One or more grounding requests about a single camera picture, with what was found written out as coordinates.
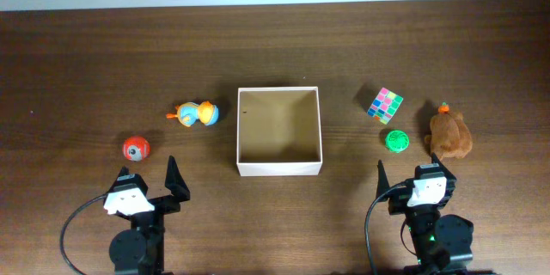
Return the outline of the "green round plastic toy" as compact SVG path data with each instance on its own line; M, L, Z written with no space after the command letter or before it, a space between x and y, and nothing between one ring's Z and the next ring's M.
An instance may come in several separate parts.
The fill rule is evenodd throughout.
M408 135L403 131L392 130L385 137L385 145L390 152L401 153L410 144Z

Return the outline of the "brown plush bear toy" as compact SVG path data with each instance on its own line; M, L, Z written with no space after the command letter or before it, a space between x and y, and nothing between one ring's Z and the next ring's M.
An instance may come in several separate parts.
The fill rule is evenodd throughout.
M430 154L438 159L464 158L473 148L473 139L463 114L442 103L430 120L430 133L425 136Z

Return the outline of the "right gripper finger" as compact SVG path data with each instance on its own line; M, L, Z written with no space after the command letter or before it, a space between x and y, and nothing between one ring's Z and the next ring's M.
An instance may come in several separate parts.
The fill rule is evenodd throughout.
M415 179L428 179L445 177L447 180L456 181L456 177L442 164L435 153L431 153L431 163L419 165L415 168Z
M377 188L376 188L376 197L379 200L387 200L386 197L388 190L390 188L390 185L388 183L388 177L385 171L385 168L383 166L382 160L379 160L377 163L377 171L378 171L378 180L377 180Z

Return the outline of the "multicoloured puzzle cube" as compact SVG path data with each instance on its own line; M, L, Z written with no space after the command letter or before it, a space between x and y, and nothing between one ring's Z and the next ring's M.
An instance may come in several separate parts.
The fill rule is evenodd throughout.
M367 115L387 125L395 116L403 101L402 96L386 88L381 88L367 109Z

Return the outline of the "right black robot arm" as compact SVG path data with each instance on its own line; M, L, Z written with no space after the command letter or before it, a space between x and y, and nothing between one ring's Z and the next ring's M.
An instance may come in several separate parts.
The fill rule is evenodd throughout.
M382 162L377 163L376 198L372 203L388 204L388 214L405 217L402 229L412 238L415 266L406 266L405 274L468 274L474 255L471 249L474 224L457 215L440 213L455 190L456 177L431 155L431 163L415 168L415 175L390 186Z

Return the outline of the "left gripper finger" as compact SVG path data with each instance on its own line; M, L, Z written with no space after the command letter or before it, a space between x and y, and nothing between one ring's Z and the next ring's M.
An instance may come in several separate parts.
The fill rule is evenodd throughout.
M185 202L190 199L189 188L183 180L177 162L173 156L168 157L165 187L179 202Z
M131 189L138 189L146 195L148 186L140 174L131 174L129 168L122 167L116 180L107 190L107 193L116 193Z

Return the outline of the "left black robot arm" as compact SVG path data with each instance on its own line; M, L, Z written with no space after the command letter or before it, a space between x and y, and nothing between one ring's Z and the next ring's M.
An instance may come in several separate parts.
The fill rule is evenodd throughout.
M190 199L190 191L173 156L168 158L164 186L169 195L148 199L148 187L141 175L123 167L107 191L104 209L131 224L129 229L119 232L109 246L116 274L164 273L164 217L179 212L180 204Z

